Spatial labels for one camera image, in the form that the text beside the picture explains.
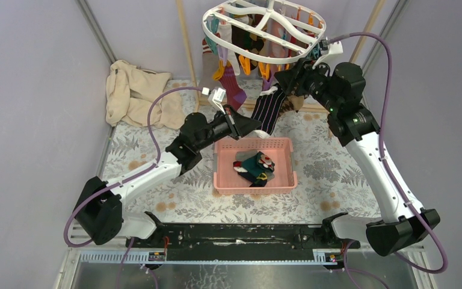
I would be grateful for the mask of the grey sock with stripes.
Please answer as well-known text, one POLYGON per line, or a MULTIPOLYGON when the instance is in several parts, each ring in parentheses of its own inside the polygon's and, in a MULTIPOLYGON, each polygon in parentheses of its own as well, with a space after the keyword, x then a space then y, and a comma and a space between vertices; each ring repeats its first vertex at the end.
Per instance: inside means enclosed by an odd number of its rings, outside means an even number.
POLYGON ((261 160, 265 160, 266 161, 266 165, 267 167, 264 168, 264 171, 267 175, 267 177, 269 179, 273 179, 275 176, 274 176, 274 170, 275 170, 275 163, 273 162, 273 160, 267 156, 266 154, 264 154, 263 152, 261 151, 257 151, 257 150, 250 150, 250 151, 242 151, 242 152, 237 152, 236 155, 235 155, 235 161, 245 161, 249 158, 252 158, 252 159, 256 159, 256 157, 260 156, 260 159, 261 160))

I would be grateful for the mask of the black pinstriped sock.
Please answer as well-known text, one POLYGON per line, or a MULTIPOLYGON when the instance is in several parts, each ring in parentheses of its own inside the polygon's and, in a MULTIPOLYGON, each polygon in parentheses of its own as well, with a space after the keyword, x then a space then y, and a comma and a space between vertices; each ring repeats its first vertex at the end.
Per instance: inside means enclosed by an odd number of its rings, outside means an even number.
POLYGON ((251 118, 261 122, 261 125, 254 130, 260 138, 269 138, 274 131, 280 108, 286 99, 286 94, 278 84, 274 84, 269 90, 260 93, 251 118))

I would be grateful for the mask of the teal green sock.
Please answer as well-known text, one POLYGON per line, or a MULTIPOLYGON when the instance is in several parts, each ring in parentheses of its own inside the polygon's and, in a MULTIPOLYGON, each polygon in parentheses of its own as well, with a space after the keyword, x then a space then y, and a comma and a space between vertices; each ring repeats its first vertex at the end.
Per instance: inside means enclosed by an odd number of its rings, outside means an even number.
POLYGON ((241 166, 248 170, 251 173, 260 173, 260 172, 265 172, 264 168, 267 167, 266 161, 261 160, 260 156, 256 157, 256 159, 249 158, 245 161, 241 162, 241 166))

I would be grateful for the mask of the navy santa sock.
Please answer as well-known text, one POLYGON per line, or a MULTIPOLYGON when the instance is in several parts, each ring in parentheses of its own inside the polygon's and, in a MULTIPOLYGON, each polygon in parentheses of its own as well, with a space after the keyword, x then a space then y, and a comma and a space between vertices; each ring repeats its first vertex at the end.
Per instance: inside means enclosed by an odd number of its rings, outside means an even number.
POLYGON ((264 187, 268 182, 268 175, 265 172, 260 173, 251 173, 245 168, 241 166, 240 161, 233 162, 233 169, 237 172, 237 174, 246 179, 247 181, 251 182, 250 187, 264 187))

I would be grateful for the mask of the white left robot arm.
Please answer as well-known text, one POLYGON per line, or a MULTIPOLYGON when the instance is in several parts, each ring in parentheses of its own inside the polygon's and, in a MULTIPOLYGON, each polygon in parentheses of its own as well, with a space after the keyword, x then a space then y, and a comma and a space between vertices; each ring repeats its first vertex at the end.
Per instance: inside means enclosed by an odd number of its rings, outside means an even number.
POLYGON ((139 238, 147 247, 162 241, 162 232, 146 213, 126 213, 128 203, 158 185, 193 169, 202 159, 201 150, 225 137, 245 137, 261 126, 261 121, 239 114, 230 105, 218 111, 212 121, 202 113, 191 113, 179 135, 150 161, 111 181, 95 176, 82 189, 66 229, 76 220, 88 234, 89 242, 103 245, 115 237, 139 238))

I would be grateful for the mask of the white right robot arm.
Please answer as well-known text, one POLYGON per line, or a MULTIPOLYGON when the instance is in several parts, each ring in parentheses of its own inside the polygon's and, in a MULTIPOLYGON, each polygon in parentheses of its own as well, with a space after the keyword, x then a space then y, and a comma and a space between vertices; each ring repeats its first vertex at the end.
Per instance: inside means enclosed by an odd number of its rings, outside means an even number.
POLYGON ((366 80, 360 66, 344 62, 330 72, 326 64, 312 69, 301 60, 274 77, 283 92, 311 96, 328 111, 331 132, 359 165, 380 209, 379 218, 339 213, 324 219, 324 245, 335 248, 344 239, 357 240, 388 256, 422 241, 441 222, 437 210, 426 209, 411 192, 380 144, 380 126, 361 103, 366 80))

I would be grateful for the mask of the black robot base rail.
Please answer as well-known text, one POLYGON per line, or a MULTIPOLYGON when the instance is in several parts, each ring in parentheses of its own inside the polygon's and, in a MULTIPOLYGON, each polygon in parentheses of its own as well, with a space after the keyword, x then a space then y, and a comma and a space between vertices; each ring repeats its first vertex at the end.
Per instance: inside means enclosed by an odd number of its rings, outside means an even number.
POLYGON ((255 223, 162 223, 147 239, 127 245, 159 249, 168 261, 259 261, 336 263, 348 244, 326 226, 255 223))

